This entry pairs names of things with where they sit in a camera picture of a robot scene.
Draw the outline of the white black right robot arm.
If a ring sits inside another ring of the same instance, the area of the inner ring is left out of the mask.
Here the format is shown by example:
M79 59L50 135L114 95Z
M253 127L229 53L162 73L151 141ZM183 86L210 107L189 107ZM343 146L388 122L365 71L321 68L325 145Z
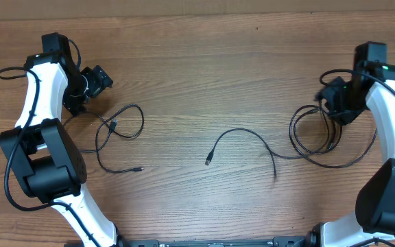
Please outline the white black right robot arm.
M395 240L395 65L384 43L355 48L350 81L337 77L316 95L330 120L344 126L369 110L376 124L383 165L357 196L355 210L307 234L305 246L369 246Z

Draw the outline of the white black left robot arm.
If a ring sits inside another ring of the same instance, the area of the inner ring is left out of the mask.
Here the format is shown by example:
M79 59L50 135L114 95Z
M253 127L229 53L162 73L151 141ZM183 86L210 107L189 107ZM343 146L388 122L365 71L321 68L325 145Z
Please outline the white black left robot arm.
M27 94L15 127L0 134L8 164L39 209L57 210L83 246L125 246L118 228L101 212L87 186L84 159L62 125L62 109L80 114L90 98L113 81L100 67L80 68L72 59L72 40L59 33L42 37L43 52L28 56L20 68L28 79Z

